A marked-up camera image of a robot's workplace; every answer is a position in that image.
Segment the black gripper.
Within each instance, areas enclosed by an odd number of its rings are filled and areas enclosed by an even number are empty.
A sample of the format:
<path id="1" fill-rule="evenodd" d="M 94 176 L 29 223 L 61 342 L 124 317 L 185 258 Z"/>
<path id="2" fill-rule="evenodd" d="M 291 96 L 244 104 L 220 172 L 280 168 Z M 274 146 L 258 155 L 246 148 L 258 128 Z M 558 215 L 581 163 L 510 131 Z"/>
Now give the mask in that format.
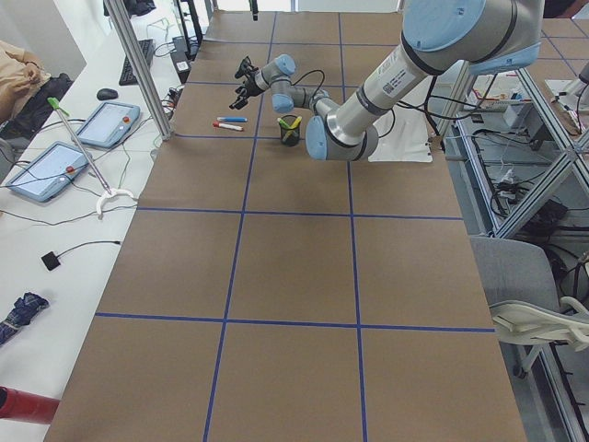
<path id="1" fill-rule="evenodd" d="M 241 110 L 248 105 L 249 97 L 257 97 L 263 93 L 263 77 L 251 76 L 246 78 L 236 89 L 238 97 L 230 105 L 231 109 Z"/>

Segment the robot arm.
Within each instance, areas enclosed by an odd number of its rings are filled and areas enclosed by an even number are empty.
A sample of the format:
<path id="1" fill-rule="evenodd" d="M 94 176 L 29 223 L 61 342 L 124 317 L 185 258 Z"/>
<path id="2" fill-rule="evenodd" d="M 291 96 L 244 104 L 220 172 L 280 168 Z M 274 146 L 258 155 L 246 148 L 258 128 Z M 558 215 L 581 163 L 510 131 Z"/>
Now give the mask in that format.
<path id="1" fill-rule="evenodd" d="M 235 76 L 243 83 L 232 108 L 271 92 L 279 113 L 308 108 L 307 153 L 317 160 L 364 160 L 379 136 L 375 122 L 427 76 L 439 76 L 458 61 L 471 74 L 496 75 L 532 64 L 538 57 L 544 14 L 541 1 L 409 1 L 403 10 L 401 43 L 339 105 L 326 92 L 292 83 L 295 61 L 281 54 L 262 68 L 244 58 Z"/>
<path id="2" fill-rule="evenodd" d="M 254 21 L 258 21 L 259 20 L 259 6 L 258 6 L 258 1 L 257 0 L 249 0 L 249 9 L 252 15 L 252 19 Z"/>

